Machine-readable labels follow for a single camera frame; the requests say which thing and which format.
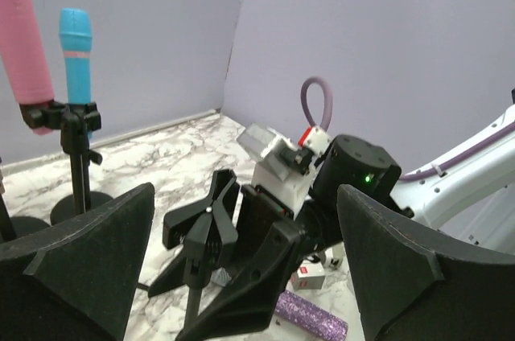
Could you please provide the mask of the black mini tripod stand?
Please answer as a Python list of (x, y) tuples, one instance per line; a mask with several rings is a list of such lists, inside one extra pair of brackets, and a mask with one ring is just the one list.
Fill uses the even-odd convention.
[(23, 120), (30, 129), (49, 128), (60, 130), (60, 112), (64, 106), (61, 103), (51, 101), (43, 105), (21, 105)]

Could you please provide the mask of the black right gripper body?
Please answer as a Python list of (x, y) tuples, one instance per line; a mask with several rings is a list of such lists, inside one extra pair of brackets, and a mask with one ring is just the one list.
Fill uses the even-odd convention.
[(300, 213), (293, 212), (261, 186), (246, 184), (237, 219), (237, 263), (249, 261), (265, 241), (272, 224), (284, 222), (300, 235), (297, 261), (321, 253), (342, 242), (340, 223), (334, 208), (326, 209), (313, 199), (304, 202)]

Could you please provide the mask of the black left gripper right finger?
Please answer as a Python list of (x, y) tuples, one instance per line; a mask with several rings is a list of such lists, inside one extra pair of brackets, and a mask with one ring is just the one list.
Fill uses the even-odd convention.
[(437, 232), (357, 189), (340, 229), (367, 340), (512, 340), (514, 257)]

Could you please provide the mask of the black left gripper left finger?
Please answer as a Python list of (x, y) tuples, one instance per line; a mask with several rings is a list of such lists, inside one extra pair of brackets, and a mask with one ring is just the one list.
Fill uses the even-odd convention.
[(122, 340), (155, 212), (143, 183), (1, 246), (3, 340)]

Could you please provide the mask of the white red small box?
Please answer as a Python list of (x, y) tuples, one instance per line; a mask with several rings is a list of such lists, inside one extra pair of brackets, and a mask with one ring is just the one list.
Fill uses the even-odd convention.
[(304, 261), (292, 273), (290, 283), (294, 290), (321, 290), (325, 277), (324, 268), (320, 263)]

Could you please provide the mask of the purple glitter microphone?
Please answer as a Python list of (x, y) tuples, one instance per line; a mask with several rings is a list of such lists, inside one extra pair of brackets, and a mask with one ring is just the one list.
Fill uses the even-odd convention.
[(346, 340), (348, 324), (290, 290), (281, 293), (275, 314), (323, 340)]

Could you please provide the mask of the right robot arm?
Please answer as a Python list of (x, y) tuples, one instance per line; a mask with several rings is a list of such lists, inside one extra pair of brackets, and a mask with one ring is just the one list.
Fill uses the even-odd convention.
[(179, 339), (261, 331), (274, 315), (345, 339), (344, 321), (290, 291), (339, 243), (367, 340), (513, 339), (513, 108), (409, 174), (325, 125), (292, 142), (253, 124), (237, 141), (251, 182), (216, 170), (206, 197), (163, 219), (164, 246), (180, 252), (148, 294), (188, 287)]

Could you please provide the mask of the black mic stand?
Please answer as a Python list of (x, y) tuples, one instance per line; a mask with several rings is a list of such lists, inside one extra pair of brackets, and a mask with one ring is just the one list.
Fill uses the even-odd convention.
[(49, 227), (44, 220), (33, 216), (14, 216), (9, 215), (3, 195), (5, 187), (3, 185), (3, 175), (0, 178), (1, 195), (0, 195), (0, 232), (1, 242), (16, 240), (19, 237), (28, 236)]
[(60, 144), (69, 156), (72, 176), (72, 194), (60, 200), (51, 210), (51, 224), (56, 225), (83, 214), (113, 199), (112, 196), (92, 191), (89, 164), (102, 164), (102, 155), (89, 145), (89, 133), (101, 128), (101, 115), (97, 104), (66, 104), (60, 114)]
[(201, 295), (212, 273), (228, 266), (233, 257), (238, 240), (233, 214), (239, 192), (233, 170), (216, 170), (207, 196), (163, 217), (163, 246), (170, 250), (181, 244), (180, 252), (187, 259), (183, 281), (189, 292), (183, 326), (199, 316)]

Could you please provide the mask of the blue microphone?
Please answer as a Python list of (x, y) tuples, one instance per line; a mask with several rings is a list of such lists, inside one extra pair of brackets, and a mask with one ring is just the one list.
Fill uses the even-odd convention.
[(91, 102), (90, 52), (93, 46), (89, 14), (76, 8), (63, 8), (59, 20), (60, 46), (63, 51), (68, 103)]

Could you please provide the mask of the pink microphone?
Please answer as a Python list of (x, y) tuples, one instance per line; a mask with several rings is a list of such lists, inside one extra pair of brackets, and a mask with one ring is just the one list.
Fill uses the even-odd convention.
[(54, 100), (32, 0), (1, 0), (1, 57), (19, 105), (48, 105)]

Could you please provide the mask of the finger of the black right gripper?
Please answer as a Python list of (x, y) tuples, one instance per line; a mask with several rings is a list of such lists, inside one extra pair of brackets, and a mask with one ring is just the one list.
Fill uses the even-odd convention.
[(183, 275), (186, 262), (187, 259), (183, 252), (178, 253), (168, 266), (150, 284), (147, 296), (149, 298), (153, 298), (183, 286)]
[(231, 265), (232, 281), (192, 321), (178, 340), (208, 340), (265, 330), (279, 295), (299, 258), (301, 234), (289, 220), (278, 220), (259, 233), (241, 234)]

